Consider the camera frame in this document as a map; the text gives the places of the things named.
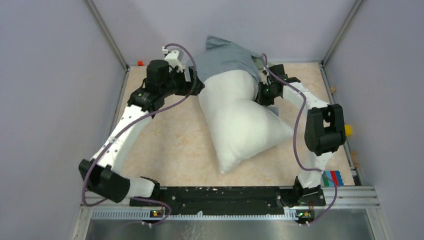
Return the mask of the white pillow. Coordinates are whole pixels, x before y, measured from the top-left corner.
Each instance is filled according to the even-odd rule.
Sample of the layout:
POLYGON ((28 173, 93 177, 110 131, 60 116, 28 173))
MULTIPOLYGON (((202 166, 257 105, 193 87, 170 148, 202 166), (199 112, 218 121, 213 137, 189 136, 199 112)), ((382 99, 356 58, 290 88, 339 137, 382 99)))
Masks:
POLYGON ((277 114, 255 102, 259 83, 245 70, 230 70, 206 79, 198 95, 222 174, 294 134, 277 114))

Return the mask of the grey-blue and beige pillowcase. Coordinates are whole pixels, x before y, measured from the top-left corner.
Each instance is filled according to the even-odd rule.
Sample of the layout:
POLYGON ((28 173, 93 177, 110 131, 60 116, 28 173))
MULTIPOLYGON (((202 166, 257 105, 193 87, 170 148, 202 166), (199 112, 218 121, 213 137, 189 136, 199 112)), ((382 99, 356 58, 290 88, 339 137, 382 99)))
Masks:
POLYGON ((262 77, 254 61, 259 54, 232 41, 209 35, 205 51, 194 61, 205 88, 198 95, 208 120, 242 117, 279 119, 274 110, 255 102, 262 77))

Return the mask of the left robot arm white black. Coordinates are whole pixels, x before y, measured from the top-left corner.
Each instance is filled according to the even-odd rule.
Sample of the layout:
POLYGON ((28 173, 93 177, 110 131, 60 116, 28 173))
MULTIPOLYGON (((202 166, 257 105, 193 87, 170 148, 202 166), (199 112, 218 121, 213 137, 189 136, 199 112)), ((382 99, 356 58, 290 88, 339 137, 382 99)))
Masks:
POLYGON ((164 107, 169 96, 196 96, 205 85, 198 79, 195 65, 186 69, 172 66, 166 60, 152 60, 146 77, 129 96, 123 114, 100 150, 90 160, 83 159, 78 170, 83 178, 82 201, 86 192, 119 203, 125 198, 139 197, 149 207, 160 202, 160 184, 148 177, 127 178, 121 175, 127 155, 147 124, 164 107))

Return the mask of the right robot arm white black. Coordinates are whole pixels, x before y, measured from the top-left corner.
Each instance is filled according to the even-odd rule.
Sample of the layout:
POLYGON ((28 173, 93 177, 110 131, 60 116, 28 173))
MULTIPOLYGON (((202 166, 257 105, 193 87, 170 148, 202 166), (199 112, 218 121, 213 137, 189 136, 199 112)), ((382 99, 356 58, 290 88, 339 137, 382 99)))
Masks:
POLYGON ((343 108, 315 96, 297 77, 288 77, 283 64, 266 64, 262 73, 265 80, 259 84, 257 103, 270 106, 275 98, 281 97, 293 104, 299 110, 295 132, 301 116, 306 116, 304 142, 308 149, 307 159, 299 164, 301 171, 285 197, 285 205, 307 206, 322 194, 322 174, 330 158, 346 141, 343 108))

